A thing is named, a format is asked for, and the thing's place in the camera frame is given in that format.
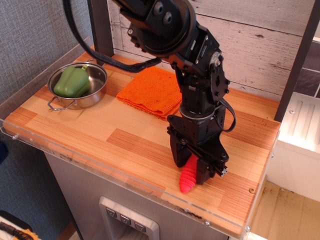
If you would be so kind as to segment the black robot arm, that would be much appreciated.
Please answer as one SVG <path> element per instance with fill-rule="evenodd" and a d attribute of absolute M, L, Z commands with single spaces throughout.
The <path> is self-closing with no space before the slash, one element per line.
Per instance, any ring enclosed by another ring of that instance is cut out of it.
<path fill-rule="evenodd" d="M 229 156 L 221 144 L 229 81 L 219 43 L 196 19 L 187 0 L 119 0 L 130 21 L 128 35 L 137 48 L 168 62 L 182 94 L 180 116 L 170 115 L 167 132 L 175 164 L 195 156 L 196 183 L 227 173 Z"/>

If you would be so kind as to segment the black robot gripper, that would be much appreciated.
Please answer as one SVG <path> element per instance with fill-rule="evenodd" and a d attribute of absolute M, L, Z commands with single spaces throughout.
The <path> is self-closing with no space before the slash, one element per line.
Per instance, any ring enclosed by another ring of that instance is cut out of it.
<path fill-rule="evenodd" d="M 229 156 L 223 147 L 220 136 L 223 132 L 226 111 L 217 110 L 205 119 L 190 119 L 185 116 L 170 115 L 167 117 L 170 135 L 170 148 L 174 163 L 183 167 L 191 155 L 196 161 L 196 183 L 203 185 L 214 175 L 224 176 Z"/>

